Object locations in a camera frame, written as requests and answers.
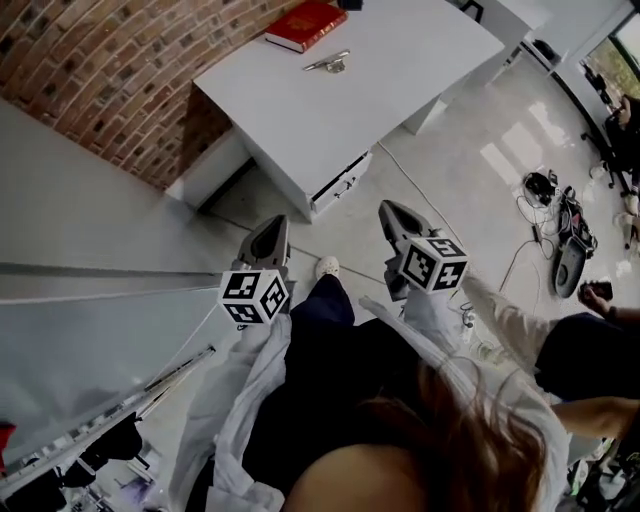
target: brick wall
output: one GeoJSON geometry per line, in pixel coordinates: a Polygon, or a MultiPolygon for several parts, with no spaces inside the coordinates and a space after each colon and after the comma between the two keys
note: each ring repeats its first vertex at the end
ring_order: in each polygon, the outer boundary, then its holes
{"type": "Polygon", "coordinates": [[[1,95],[163,190],[230,128],[192,79],[298,3],[0,0],[1,95]]]}

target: white lab coat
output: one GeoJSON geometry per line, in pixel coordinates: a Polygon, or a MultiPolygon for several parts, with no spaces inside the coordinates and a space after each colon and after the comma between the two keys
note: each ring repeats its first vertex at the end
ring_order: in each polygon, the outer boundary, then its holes
{"type": "MultiPolygon", "coordinates": [[[[458,347],[451,330],[446,294],[427,296],[411,292],[404,321],[365,298],[360,304],[395,329],[432,367],[440,367],[461,403],[475,396],[477,371],[467,359],[451,358],[458,347]]],[[[171,512],[183,512],[193,483],[207,459],[215,453],[207,512],[276,512],[282,493],[254,481],[242,468],[242,456],[260,404],[285,379],[284,356],[291,341],[291,319],[278,315],[273,325],[245,329],[230,350],[228,360],[211,369],[191,404],[169,486],[171,512]]],[[[475,363],[493,405],[507,375],[493,366],[475,363]]],[[[535,424],[547,444],[547,461],[539,496],[541,511],[555,510],[566,482],[570,437],[544,400],[524,381],[514,377],[503,388],[501,402],[535,424]]]]}

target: brown hair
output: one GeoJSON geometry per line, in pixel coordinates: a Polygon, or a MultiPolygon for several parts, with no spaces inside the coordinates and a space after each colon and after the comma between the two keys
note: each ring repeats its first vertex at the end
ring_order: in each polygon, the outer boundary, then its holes
{"type": "Polygon", "coordinates": [[[542,433],[513,411],[506,421],[500,419],[506,381],[486,412],[480,377],[478,370],[478,392],[466,410],[441,373],[426,365],[418,371],[418,405],[379,397],[362,407],[414,455],[426,481],[429,510],[534,510],[546,460],[542,433]]]}

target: white wall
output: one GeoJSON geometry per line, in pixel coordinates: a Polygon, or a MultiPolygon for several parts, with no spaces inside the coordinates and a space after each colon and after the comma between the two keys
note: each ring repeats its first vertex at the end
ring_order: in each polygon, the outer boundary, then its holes
{"type": "Polygon", "coordinates": [[[250,158],[240,135],[232,128],[167,189],[167,195],[199,208],[250,158]]]}
{"type": "Polygon", "coordinates": [[[183,203],[0,100],[0,263],[222,271],[183,203]]]}
{"type": "Polygon", "coordinates": [[[559,54],[578,50],[629,0],[542,0],[553,18],[535,37],[544,39],[559,54]]]}

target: hand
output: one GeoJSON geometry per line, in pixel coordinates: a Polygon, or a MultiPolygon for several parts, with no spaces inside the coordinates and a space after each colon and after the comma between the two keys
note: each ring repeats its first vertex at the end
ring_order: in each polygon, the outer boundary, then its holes
{"type": "Polygon", "coordinates": [[[579,297],[579,300],[591,311],[598,313],[603,318],[607,317],[611,309],[611,304],[602,297],[598,297],[590,286],[585,287],[584,294],[579,297]]]}
{"type": "Polygon", "coordinates": [[[631,121],[631,104],[627,98],[622,99],[622,110],[618,115],[618,123],[620,123],[620,128],[624,130],[626,126],[631,121]]]}

